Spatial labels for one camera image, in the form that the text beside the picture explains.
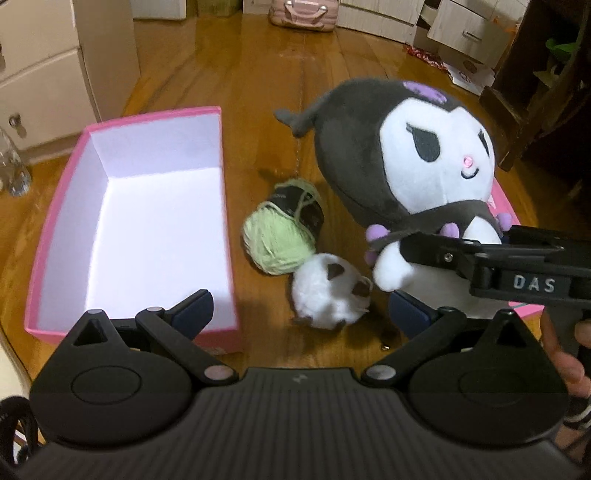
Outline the white panda plush ball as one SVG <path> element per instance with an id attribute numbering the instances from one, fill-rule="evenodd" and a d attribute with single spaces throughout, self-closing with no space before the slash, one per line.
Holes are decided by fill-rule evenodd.
<path id="1" fill-rule="evenodd" d="M 291 278 L 294 323 L 341 330 L 369 312 L 372 290 L 373 282 L 348 261 L 328 253 L 315 254 Z"/>

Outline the dark wooden chair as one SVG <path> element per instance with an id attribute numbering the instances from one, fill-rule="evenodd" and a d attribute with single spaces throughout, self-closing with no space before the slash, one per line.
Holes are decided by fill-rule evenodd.
<path id="1" fill-rule="evenodd" d="M 531 1 L 492 86 L 480 103 L 506 145 L 497 165 L 509 171 L 537 140 L 577 110 L 572 101 L 590 83 L 590 3 Z"/>

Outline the pink small suitcase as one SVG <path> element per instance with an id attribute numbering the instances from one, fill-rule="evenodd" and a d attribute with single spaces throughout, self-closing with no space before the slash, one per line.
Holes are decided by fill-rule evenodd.
<path id="1" fill-rule="evenodd" d="M 269 20 L 280 27 L 331 32 L 337 25 L 338 14 L 338 1 L 276 0 L 271 2 Z"/>

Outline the clear plastic water bottle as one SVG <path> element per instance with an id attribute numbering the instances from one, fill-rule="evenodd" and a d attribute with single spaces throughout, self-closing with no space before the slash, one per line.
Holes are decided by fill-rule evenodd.
<path id="1" fill-rule="evenodd" d="M 15 145 L 4 130 L 0 136 L 0 184 L 1 191 L 13 197 L 26 195 L 31 187 L 29 169 L 22 161 Z"/>

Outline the green yarn ball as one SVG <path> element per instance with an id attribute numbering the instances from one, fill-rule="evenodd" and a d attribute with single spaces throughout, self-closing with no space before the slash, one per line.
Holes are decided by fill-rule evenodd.
<path id="1" fill-rule="evenodd" d="M 242 244 L 267 275 L 290 274 L 317 251 L 325 222 L 317 188 L 303 178 L 277 183 L 242 225 Z"/>

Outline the beige drawer cabinet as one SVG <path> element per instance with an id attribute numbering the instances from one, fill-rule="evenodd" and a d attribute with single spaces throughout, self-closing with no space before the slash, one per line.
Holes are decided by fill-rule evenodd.
<path id="1" fill-rule="evenodd" d="M 120 117 L 139 76 L 129 2 L 2 2 L 1 128 L 26 161 Z"/>

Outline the pink open box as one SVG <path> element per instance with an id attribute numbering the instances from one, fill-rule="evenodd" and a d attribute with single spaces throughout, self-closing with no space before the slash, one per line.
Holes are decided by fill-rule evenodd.
<path id="1" fill-rule="evenodd" d="M 24 328 L 58 343 L 82 314 L 170 308 L 205 289 L 195 341 L 242 349 L 226 213 L 221 109 L 156 112 L 87 127 L 59 180 L 37 248 Z"/>

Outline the Kuromi plush doll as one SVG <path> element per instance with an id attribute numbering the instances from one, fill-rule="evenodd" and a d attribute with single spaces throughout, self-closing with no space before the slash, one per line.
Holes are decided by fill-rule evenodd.
<path id="1" fill-rule="evenodd" d="M 496 167 L 491 137 L 457 99 L 411 80 L 348 80 L 301 113 L 276 119 L 294 137 L 311 132 L 325 181 L 365 227 L 374 283 L 433 308 L 488 318 L 500 300 L 470 294 L 453 271 L 408 258 L 414 234 L 446 233 L 499 245 L 502 230 L 487 204 Z"/>

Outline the white paper on floor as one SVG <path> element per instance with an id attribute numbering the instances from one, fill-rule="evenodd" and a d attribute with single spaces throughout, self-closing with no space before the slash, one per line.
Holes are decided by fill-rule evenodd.
<path id="1" fill-rule="evenodd" d="M 485 65 L 473 64 L 453 65 L 444 63 L 453 85 L 480 97 L 486 87 L 495 81 L 495 72 Z"/>

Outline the red snack wrapper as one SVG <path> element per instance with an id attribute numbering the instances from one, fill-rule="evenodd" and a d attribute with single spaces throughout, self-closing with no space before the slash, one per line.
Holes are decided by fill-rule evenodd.
<path id="1" fill-rule="evenodd" d="M 441 57 L 436 53 L 427 51 L 425 49 L 413 46 L 408 43 L 405 44 L 405 50 L 409 55 L 423 61 L 424 63 L 430 65 L 433 68 L 436 68 L 444 72 L 448 71 L 445 63 L 443 62 Z"/>

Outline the white drawer unit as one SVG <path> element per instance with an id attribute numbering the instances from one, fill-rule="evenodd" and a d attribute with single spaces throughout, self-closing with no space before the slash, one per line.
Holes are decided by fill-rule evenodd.
<path id="1" fill-rule="evenodd" d="M 527 8 L 526 1 L 503 0 L 342 1 L 338 25 L 400 43 L 425 39 L 496 68 Z"/>

